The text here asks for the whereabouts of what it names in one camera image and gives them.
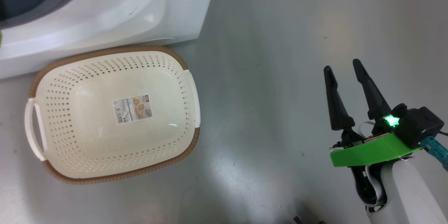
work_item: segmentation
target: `washing machine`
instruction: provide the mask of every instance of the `washing machine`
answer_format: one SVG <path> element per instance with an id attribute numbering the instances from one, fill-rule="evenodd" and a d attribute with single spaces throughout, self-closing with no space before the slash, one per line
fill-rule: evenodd
<path id="1" fill-rule="evenodd" d="M 0 78 L 58 58 L 199 34 L 210 0 L 0 0 Z"/>

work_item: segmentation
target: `basket rim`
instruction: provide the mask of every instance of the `basket rim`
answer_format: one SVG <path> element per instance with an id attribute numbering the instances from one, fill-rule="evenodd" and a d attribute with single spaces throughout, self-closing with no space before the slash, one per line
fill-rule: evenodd
<path id="1" fill-rule="evenodd" d="M 138 51 L 159 51 L 163 53 L 167 53 L 171 55 L 175 60 L 179 62 L 179 64 L 182 66 L 183 70 L 188 70 L 188 66 L 185 63 L 185 61 L 173 50 L 168 49 L 166 47 L 160 47 L 156 45 L 125 45 L 123 47 L 114 47 L 114 48 L 108 48 L 103 50 L 96 50 L 93 52 L 87 52 L 83 54 L 74 55 L 68 58 L 64 58 L 61 60 L 58 60 L 54 63 L 49 64 L 45 68 L 43 68 L 39 73 L 36 75 L 31 88 L 29 90 L 29 98 L 35 98 L 37 88 L 39 86 L 40 81 L 45 77 L 47 73 L 52 71 L 55 68 L 58 68 L 60 66 L 64 66 L 70 63 L 74 63 L 81 60 L 86 60 L 88 58 L 95 58 L 99 56 L 105 56 L 105 55 L 111 55 L 111 54 L 118 54 L 118 53 L 127 53 L 127 52 L 138 52 Z M 176 162 L 179 162 L 183 160 L 185 157 L 187 157 L 192 150 L 195 148 L 197 140 L 199 139 L 200 135 L 200 128 L 195 128 L 195 133 L 193 135 L 192 141 L 190 145 L 187 147 L 185 151 L 183 151 L 181 154 L 179 154 L 176 157 L 173 157 L 169 160 L 165 160 L 163 162 L 156 163 L 154 165 L 150 165 L 144 168 L 140 168 L 133 171 L 127 171 L 125 173 L 118 173 L 113 175 L 107 175 L 107 176 L 99 176 L 99 177 L 92 177 L 92 178 L 83 178 L 83 179 L 75 179 L 71 177 L 67 177 L 59 173 L 50 163 L 49 160 L 42 161 L 42 165 L 45 167 L 45 169 L 53 175 L 56 179 L 68 183 L 68 184 L 95 184 L 95 183 L 101 183 L 101 182 L 107 182 L 107 181 L 115 181 L 125 178 L 130 178 L 133 176 L 141 175 L 144 173 L 149 173 L 155 170 L 158 170 L 160 168 L 175 164 Z"/>

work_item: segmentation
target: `wire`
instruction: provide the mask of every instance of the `wire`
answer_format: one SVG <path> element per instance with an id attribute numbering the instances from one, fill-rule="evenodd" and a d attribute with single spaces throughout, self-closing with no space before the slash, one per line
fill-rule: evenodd
<path id="1" fill-rule="evenodd" d="M 374 126 L 375 126 L 375 123 L 374 123 L 374 122 L 371 122 L 371 121 L 367 121 L 367 122 L 363 122 L 362 124 L 360 124 L 360 125 L 358 126 L 358 134 L 359 134 L 360 136 L 362 136 L 363 138 L 365 138 L 364 134 L 361 132 L 361 126 L 362 126 L 363 124 L 368 124 L 368 125 L 374 125 Z"/>

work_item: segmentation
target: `gray floor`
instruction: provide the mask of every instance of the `gray floor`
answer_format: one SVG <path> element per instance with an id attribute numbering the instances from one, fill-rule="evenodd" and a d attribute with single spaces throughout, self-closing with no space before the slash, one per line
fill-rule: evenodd
<path id="1" fill-rule="evenodd" d="M 34 75 L 0 80 L 0 219 L 368 223 L 351 172 L 331 165 L 328 148 L 341 132 L 330 129 L 323 67 L 333 67 L 356 122 L 368 109 L 353 58 L 390 106 L 428 106 L 447 121 L 447 10 L 446 0 L 212 0 L 200 38 L 171 45 L 195 77 L 198 145 L 171 167 L 104 184 L 47 174 L 23 130 Z M 414 156 L 448 215 L 447 173 L 429 155 Z"/>

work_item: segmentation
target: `white plastic basket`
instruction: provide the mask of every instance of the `white plastic basket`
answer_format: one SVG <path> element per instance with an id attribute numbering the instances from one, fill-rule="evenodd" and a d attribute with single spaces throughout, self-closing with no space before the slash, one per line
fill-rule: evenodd
<path id="1" fill-rule="evenodd" d="M 33 107 L 43 149 L 32 127 Z M 197 142 L 199 107 L 193 77 L 173 51 L 119 47 L 43 69 L 24 123 L 34 154 L 51 174 L 96 183 L 182 160 Z"/>

